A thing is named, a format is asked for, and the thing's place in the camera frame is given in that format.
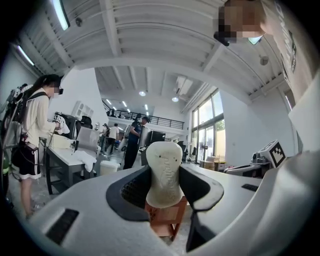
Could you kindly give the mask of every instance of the man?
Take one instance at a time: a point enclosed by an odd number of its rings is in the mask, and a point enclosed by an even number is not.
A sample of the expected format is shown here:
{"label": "man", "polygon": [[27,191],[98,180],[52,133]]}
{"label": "man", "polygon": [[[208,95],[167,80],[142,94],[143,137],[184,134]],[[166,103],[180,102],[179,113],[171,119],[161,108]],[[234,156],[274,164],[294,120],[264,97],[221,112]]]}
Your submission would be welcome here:
{"label": "man", "polygon": [[109,134],[109,138],[107,138],[107,146],[105,148],[105,151],[107,151],[107,149],[111,145],[110,154],[112,154],[114,151],[115,142],[118,139],[119,139],[119,129],[118,129],[118,124],[115,123],[114,126],[110,128],[110,134]]}
{"label": "man", "polygon": [[319,53],[297,18],[278,0],[228,0],[219,9],[218,37],[273,36],[284,77],[297,103],[320,66]]}
{"label": "man", "polygon": [[107,129],[108,129],[108,126],[107,124],[105,123],[103,126],[102,126],[102,131],[100,132],[100,147],[101,147],[101,151],[100,151],[100,154],[103,154],[104,152],[104,145],[105,145],[105,138],[106,138],[106,133],[107,133]]}
{"label": "man", "polygon": [[142,131],[142,126],[144,126],[146,123],[149,123],[149,119],[146,116],[144,116],[141,122],[139,122],[139,120],[136,120],[132,123],[130,127],[128,145],[126,146],[124,158],[124,170],[132,168],[132,166],[134,165],[139,150],[138,141]]}

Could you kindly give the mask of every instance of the white bin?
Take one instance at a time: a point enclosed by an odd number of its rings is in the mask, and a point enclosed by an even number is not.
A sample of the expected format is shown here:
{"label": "white bin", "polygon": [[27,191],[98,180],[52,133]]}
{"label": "white bin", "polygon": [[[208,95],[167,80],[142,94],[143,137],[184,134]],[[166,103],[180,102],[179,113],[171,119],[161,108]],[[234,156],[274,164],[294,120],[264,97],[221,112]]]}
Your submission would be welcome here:
{"label": "white bin", "polygon": [[120,164],[111,161],[101,161],[100,163],[100,175],[106,175],[115,173]]}

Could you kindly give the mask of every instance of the woman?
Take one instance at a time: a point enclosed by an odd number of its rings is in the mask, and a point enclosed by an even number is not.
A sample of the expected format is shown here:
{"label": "woman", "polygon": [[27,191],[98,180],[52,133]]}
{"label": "woman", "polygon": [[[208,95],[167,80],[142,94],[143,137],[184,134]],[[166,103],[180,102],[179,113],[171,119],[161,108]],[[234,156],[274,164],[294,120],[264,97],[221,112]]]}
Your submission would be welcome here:
{"label": "woman", "polygon": [[61,79],[56,74],[44,75],[25,92],[30,97],[23,117],[21,141],[16,152],[13,153],[12,162],[19,167],[21,202],[27,219],[33,214],[32,181],[41,177],[38,156],[39,137],[46,137],[48,133],[53,133],[60,128],[58,122],[48,122],[49,98],[59,94],[60,82]]}

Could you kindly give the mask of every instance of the fluorescent light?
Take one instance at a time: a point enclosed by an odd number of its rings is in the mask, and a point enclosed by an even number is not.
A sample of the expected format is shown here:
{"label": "fluorescent light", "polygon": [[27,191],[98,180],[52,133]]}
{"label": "fluorescent light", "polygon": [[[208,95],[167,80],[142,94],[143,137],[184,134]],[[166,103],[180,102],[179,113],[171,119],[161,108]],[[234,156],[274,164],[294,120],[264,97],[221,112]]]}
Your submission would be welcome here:
{"label": "fluorescent light", "polygon": [[28,55],[26,55],[25,51],[22,50],[22,48],[20,47],[20,45],[18,45],[18,50],[20,51],[20,53],[22,53],[23,57],[25,57],[25,59],[26,59],[32,66],[35,65],[35,64],[31,61],[31,59],[28,57]]}
{"label": "fluorescent light", "polygon": [[286,95],[286,96],[285,96],[285,98],[286,98],[286,100],[288,101],[288,104],[289,104],[290,110],[292,110],[292,107],[291,107],[290,101],[289,101],[289,99],[288,99],[288,96]]}
{"label": "fluorescent light", "polygon": [[55,14],[60,22],[60,25],[62,29],[65,31],[67,28],[69,28],[70,24],[67,15],[64,12],[64,6],[62,5],[61,0],[52,0],[52,3],[55,10]]}

